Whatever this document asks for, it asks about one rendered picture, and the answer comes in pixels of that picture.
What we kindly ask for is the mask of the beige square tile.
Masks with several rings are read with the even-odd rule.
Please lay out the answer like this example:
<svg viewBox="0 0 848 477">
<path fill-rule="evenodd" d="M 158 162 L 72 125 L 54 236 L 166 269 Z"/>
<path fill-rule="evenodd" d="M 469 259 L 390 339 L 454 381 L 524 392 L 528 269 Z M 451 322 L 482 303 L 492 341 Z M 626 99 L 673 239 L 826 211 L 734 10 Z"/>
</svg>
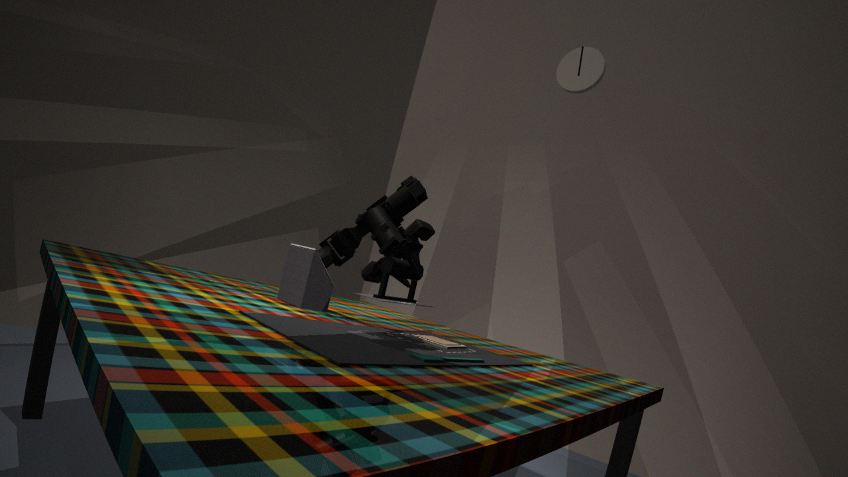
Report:
<svg viewBox="0 0 848 477">
<path fill-rule="evenodd" d="M 467 345 L 452 343 L 449 342 L 447 339 L 440 339 L 433 336 L 411 335 L 411 338 L 419 339 L 419 341 L 423 341 L 432 345 L 441 346 L 445 349 L 467 349 Z"/>
</svg>

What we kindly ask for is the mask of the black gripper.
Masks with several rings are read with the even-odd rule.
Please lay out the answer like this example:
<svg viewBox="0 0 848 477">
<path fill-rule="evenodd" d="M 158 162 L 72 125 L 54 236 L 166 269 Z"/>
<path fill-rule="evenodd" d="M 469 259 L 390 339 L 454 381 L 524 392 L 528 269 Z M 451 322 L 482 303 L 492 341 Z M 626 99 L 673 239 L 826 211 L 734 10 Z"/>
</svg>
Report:
<svg viewBox="0 0 848 477">
<path fill-rule="evenodd" d="M 420 244 L 418 238 L 420 237 L 421 240 L 427 241 L 431 236 L 435 235 L 435 230 L 426 221 L 416 219 L 406 228 L 405 232 L 408 236 L 403 239 L 393 221 L 382 221 L 382 223 L 373 229 L 372 240 L 378 243 L 380 247 L 378 251 L 384 256 L 397 258 L 403 253 L 416 275 L 422 278 L 420 251 L 423 246 Z M 384 258 L 380 258 L 378 262 L 370 262 L 362 270 L 364 281 L 377 284 L 381 283 L 382 272 L 380 265 L 382 259 Z"/>
</svg>

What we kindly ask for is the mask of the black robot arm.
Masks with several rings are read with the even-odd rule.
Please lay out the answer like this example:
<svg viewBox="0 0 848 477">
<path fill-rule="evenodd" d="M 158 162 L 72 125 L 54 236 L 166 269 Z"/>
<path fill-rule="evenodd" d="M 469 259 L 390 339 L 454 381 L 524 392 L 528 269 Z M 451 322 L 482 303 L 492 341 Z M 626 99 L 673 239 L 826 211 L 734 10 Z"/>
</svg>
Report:
<svg viewBox="0 0 848 477">
<path fill-rule="evenodd" d="M 393 221 L 396 227 L 401 225 L 402 217 L 415 209 L 420 203 L 427 199 L 426 188 L 424 188 L 419 180 L 414 176 L 408 176 L 405 181 L 401 182 L 401 186 L 396 192 L 387 198 L 386 194 L 378 201 L 373 203 L 366 212 L 358 214 L 356 220 L 357 226 L 346 227 L 343 230 L 337 230 L 326 240 L 320 242 L 320 250 L 318 254 L 324 263 L 325 268 L 329 268 L 331 264 L 335 264 L 340 268 L 343 263 L 348 262 L 354 256 L 355 248 L 358 248 L 360 241 L 364 235 L 373 231 L 382 221 Z M 399 227 L 400 235 L 403 239 L 406 238 L 406 232 L 403 227 Z M 331 238 L 331 245 L 327 242 Z M 345 256 L 340 259 L 340 257 Z"/>
</svg>

